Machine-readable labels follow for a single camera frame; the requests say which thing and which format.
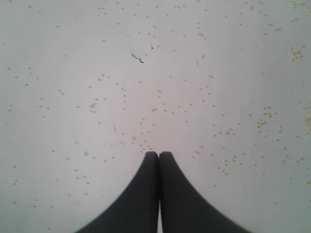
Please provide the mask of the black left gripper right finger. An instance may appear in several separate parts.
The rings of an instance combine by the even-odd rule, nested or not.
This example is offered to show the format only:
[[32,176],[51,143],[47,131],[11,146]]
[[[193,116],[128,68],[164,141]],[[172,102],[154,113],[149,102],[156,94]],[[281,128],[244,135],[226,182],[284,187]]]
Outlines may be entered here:
[[206,201],[191,185],[173,154],[159,155],[160,209],[164,233],[247,233]]

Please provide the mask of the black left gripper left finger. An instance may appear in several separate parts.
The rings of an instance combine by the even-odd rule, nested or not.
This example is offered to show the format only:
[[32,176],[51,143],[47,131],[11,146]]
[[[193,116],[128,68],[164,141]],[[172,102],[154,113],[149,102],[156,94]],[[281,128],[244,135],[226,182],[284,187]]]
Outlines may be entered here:
[[154,151],[143,161],[120,196],[79,233],[156,233],[159,214],[159,159]]

